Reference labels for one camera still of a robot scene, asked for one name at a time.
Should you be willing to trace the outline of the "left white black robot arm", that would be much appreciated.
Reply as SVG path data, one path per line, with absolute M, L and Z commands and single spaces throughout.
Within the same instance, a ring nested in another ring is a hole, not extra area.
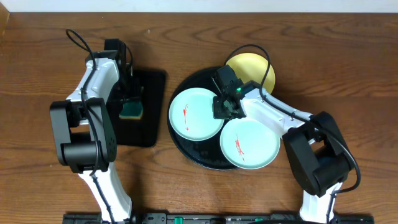
M 75 91 L 50 106 L 59 163 L 89 186 L 101 209 L 102 223 L 131 223 L 132 200 L 115 168 L 117 140 L 107 103 L 125 103 L 132 70 L 126 51 L 92 52 Z

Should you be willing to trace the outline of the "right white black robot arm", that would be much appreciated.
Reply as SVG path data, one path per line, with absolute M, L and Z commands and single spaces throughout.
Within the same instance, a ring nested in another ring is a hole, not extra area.
M 303 188 L 302 220 L 330 223 L 342 183 L 358 168 L 333 117 L 312 115 L 279 101 L 254 81 L 217 86 L 215 118 L 227 120 L 221 152 L 233 165 L 258 169 L 270 164 L 283 144 L 290 168 Z

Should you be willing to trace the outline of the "green yellow sponge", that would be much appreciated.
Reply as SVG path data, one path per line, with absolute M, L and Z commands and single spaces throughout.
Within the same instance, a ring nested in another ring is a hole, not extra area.
M 143 105 L 140 100 L 126 101 L 119 113 L 120 119 L 141 119 L 143 115 Z

